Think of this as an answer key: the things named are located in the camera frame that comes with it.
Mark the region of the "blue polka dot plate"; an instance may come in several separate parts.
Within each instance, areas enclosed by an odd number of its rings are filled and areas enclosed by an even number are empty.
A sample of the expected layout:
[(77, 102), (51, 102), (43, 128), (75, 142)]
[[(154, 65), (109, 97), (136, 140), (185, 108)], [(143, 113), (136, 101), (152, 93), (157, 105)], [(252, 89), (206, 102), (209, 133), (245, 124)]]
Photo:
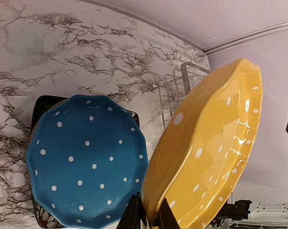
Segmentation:
[(131, 114), (103, 95), (74, 95), (46, 111), (26, 162), (34, 199), (62, 225), (86, 229), (120, 220), (148, 167)]

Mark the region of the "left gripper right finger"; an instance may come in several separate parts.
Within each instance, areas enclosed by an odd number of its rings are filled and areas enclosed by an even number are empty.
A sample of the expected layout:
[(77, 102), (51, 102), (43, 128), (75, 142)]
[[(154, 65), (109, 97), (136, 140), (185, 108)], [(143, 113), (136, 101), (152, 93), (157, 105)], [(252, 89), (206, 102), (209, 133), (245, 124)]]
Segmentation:
[(158, 228), (180, 229), (166, 198), (164, 198), (164, 200), (162, 201), (162, 204), (158, 211)]

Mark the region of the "orange polka dot plate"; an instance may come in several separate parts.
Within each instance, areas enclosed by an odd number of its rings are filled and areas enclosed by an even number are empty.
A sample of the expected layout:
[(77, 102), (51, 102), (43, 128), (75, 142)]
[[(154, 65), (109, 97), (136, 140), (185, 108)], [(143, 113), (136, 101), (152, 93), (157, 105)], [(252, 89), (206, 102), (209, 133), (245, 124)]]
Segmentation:
[(205, 77), (176, 110), (142, 186), (149, 225), (166, 200), (183, 229), (203, 229), (238, 183), (261, 117), (260, 68), (237, 59)]

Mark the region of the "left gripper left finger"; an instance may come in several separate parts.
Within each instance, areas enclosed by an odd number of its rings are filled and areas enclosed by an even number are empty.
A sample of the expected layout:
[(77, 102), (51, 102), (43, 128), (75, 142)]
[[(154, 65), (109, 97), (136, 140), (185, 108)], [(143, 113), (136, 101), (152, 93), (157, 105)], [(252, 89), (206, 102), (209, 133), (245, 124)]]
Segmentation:
[(117, 229), (140, 229), (141, 228), (142, 202), (140, 193), (132, 195), (121, 217)]

